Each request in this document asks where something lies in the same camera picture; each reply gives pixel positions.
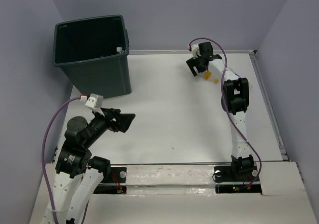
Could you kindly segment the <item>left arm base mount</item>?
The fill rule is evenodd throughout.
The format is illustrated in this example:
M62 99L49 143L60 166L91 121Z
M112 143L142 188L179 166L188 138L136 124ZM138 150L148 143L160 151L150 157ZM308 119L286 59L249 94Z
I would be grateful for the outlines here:
M96 195L121 195L126 194L127 185L127 166L111 166L111 173L107 178L104 178L95 188Z

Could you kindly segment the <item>small bottle yellow cap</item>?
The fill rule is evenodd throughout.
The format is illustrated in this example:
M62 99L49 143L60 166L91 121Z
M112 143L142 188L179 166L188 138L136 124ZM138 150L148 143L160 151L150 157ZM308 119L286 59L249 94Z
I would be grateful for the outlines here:
M206 70L203 77L205 80L212 81L215 84L218 84L220 82L220 80L209 70Z

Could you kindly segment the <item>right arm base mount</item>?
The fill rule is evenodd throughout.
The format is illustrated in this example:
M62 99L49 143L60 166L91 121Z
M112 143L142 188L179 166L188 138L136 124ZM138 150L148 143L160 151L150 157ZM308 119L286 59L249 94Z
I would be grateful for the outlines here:
M230 166L215 166L212 174L212 180L215 182L216 194L235 194L235 193L262 193L260 179L255 179L258 170L255 167L253 171L235 177L231 174Z

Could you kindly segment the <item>clear bottle blue label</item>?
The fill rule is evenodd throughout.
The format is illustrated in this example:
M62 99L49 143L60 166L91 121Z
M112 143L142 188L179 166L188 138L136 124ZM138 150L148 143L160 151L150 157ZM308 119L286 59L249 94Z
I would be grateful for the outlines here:
M235 73L235 75L237 76L238 79L244 79L244 78L246 78L246 77L241 77L241 76L238 75L237 73ZM252 83L248 82L248 88L249 88L249 90L252 90L252 89L253 89Z

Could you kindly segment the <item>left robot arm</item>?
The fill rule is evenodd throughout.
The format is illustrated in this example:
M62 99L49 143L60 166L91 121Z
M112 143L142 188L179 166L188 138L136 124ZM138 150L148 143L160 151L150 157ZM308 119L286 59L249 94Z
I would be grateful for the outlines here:
M93 115L91 121L75 116L67 123L43 224L80 223L94 190L111 174L110 160L92 156L89 148L108 130L125 133L136 117L134 113L106 108Z

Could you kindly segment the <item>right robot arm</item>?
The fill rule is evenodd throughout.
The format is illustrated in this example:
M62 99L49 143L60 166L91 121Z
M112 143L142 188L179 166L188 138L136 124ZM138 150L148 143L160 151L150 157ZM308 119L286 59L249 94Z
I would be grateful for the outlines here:
M246 112L250 103L249 81L228 68L226 56L214 54L213 41L203 43L190 42L188 49L192 57L186 61L193 76L204 73L209 79L213 77L221 86L221 106L226 112L231 128L232 154L229 166L214 168L213 180L223 182L252 181L253 172L257 170L253 150L246 137Z

